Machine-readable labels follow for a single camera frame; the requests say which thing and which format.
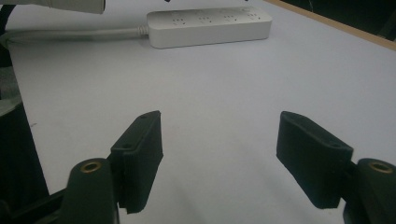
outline white power strip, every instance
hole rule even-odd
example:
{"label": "white power strip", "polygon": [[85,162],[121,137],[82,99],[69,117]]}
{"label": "white power strip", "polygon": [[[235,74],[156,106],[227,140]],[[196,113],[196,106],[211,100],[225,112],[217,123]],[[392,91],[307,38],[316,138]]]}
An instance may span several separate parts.
{"label": "white power strip", "polygon": [[256,7],[156,11],[147,15],[157,49],[267,38],[272,18]]}

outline power strip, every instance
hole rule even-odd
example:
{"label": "power strip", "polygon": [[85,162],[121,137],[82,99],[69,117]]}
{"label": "power strip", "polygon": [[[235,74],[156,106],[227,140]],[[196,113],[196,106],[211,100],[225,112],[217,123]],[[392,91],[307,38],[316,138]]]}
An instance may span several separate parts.
{"label": "power strip", "polygon": [[256,7],[156,11],[147,15],[148,36],[157,49],[265,39],[272,17]]}

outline screw hole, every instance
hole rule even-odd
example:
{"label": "screw hole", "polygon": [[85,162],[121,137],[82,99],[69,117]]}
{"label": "screw hole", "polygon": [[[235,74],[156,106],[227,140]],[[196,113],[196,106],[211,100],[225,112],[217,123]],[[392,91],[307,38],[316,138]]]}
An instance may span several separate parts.
{"label": "screw hole", "polygon": [[372,161],[369,163],[369,165],[373,170],[378,171],[380,173],[384,173],[384,174],[393,173],[392,168],[387,166],[385,163],[379,161]]}
{"label": "screw hole", "polygon": [[82,173],[89,174],[99,170],[101,167],[102,163],[100,163],[99,161],[91,161],[82,165],[80,171]]}

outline cable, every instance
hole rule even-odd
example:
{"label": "cable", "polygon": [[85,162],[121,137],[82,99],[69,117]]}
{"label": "cable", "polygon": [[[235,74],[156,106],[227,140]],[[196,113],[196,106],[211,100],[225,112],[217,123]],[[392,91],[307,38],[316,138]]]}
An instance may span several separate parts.
{"label": "cable", "polygon": [[0,35],[6,31],[6,25],[8,22],[9,15],[11,15],[12,10],[15,5],[3,5],[0,9]]}
{"label": "cable", "polygon": [[15,31],[7,32],[0,36],[0,42],[7,49],[8,42],[114,40],[134,38],[148,34],[149,28],[147,26],[96,31]]}
{"label": "cable", "polygon": [[[6,25],[8,22],[9,15],[15,5],[3,5],[0,9],[0,35],[6,32]],[[12,65],[11,57],[7,49],[0,46],[0,67],[10,67]]]}

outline white table surface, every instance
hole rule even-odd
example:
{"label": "white table surface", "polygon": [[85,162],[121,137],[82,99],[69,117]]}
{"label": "white table surface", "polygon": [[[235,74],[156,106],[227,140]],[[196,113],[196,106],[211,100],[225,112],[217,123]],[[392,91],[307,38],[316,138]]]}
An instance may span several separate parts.
{"label": "white table surface", "polygon": [[10,45],[50,192],[158,109],[163,162],[146,209],[121,223],[344,223],[342,203],[315,208],[276,158],[279,114],[308,116],[354,147],[354,162],[396,163],[395,51],[261,1],[113,0],[104,15],[18,6],[8,28],[134,27],[154,10],[245,5],[274,18],[268,39]]}

